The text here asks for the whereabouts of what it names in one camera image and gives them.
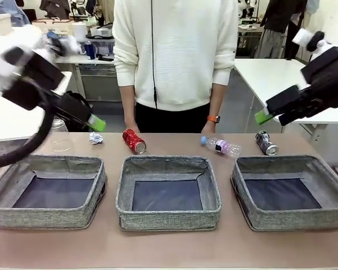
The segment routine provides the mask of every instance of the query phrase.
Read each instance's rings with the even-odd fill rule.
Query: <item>orange watch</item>
[[[219,124],[220,122],[220,116],[208,116],[208,121],[212,121],[215,124]]]

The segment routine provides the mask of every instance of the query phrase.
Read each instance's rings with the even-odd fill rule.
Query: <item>plastic bottle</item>
[[[230,156],[231,158],[238,158],[242,152],[242,148],[240,146],[232,145],[222,139],[207,138],[203,136],[201,143],[208,149],[215,150],[223,155]]]

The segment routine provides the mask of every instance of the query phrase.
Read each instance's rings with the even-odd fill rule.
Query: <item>basket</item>
[[[232,185],[255,231],[338,228],[338,176],[316,157],[241,157]]]
[[[43,33],[53,31],[62,36],[74,35],[73,19],[39,19],[32,22],[33,25],[39,27]]]
[[[131,156],[116,197],[125,231],[208,231],[221,200],[210,162],[191,156]]]
[[[105,184],[100,159],[30,156],[0,177],[0,228],[86,228]]]
[[[12,31],[10,14],[0,14],[0,35],[7,35]]]

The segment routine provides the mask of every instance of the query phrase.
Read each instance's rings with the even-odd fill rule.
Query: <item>white desk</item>
[[[86,55],[71,55],[59,57],[55,60],[57,64],[92,64],[92,65],[114,65],[114,62],[102,61],[98,59],[90,60]]]
[[[263,33],[264,32],[264,27],[260,27],[260,24],[253,24],[255,29],[244,29],[240,27],[241,25],[238,26],[238,32],[239,33]]]
[[[83,85],[83,80],[81,78],[81,71],[79,68],[80,64],[91,64],[91,65],[113,65],[114,62],[101,61],[98,59],[90,60],[86,55],[71,55],[67,57],[59,57],[55,60],[57,64],[68,64],[70,71],[74,74],[75,84],[77,90],[83,97],[85,96],[85,90]]]
[[[71,72],[63,72],[65,78],[61,81],[55,93],[63,95],[68,88]],[[11,101],[0,97],[0,141],[15,138],[29,138],[38,131],[43,118],[43,110],[39,107],[27,111]]]
[[[235,68],[263,106],[266,106],[268,99],[292,85],[297,84],[300,89],[305,88],[307,83],[300,72],[303,67],[304,65],[296,60],[235,60]],[[311,118],[298,119],[293,123],[301,124],[312,135],[312,142],[317,142],[328,124],[338,124],[338,109],[328,109]]]

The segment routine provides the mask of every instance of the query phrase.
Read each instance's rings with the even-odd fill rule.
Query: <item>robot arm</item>
[[[328,108],[338,108],[338,47],[302,29],[293,40],[313,52],[312,61],[301,72],[309,87],[294,85],[267,100],[267,107],[256,114],[258,124],[278,116],[282,126],[297,119],[315,116]]]
[[[97,131],[105,129],[105,122],[92,115],[81,102],[52,91],[64,77],[51,63],[52,57],[69,53],[76,42],[52,38],[46,49],[37,50],[41,41],[41,31],[31,25],[0,37],[0,95],[26,110],[39,106],[45,111],[38,133],[21,148],[0,156],[0,167],[35,151],[48,136],[55,115],[64,120],[73,119]]]

